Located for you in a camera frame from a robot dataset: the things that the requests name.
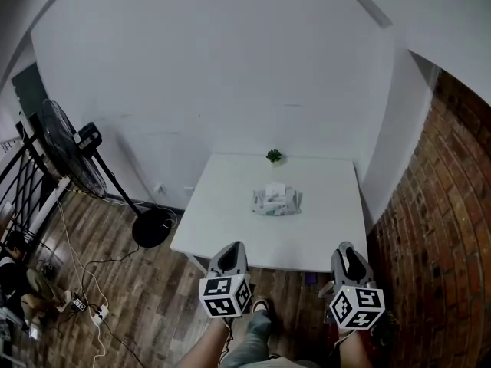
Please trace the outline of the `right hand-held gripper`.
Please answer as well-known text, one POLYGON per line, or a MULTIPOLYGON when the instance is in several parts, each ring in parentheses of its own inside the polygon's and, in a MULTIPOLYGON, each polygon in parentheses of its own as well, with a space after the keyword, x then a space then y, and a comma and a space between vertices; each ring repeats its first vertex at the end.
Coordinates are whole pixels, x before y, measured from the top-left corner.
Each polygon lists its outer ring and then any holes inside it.
POLYGON ((349 241, 331 256, 334 298, 329 307, 341 329, 369 330, 385 312, 384 292, 374 272, 349 241))

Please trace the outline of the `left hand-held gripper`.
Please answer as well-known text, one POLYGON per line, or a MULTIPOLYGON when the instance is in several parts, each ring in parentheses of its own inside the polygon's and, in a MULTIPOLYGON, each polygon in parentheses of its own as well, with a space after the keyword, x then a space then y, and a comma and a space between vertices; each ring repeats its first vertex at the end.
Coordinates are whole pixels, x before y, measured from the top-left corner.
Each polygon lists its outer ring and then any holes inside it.
POLYGON ((210 318, 241 317, 252 298, 246 249, 235 241, 220 250, 199 280, 199 300, 210 318))

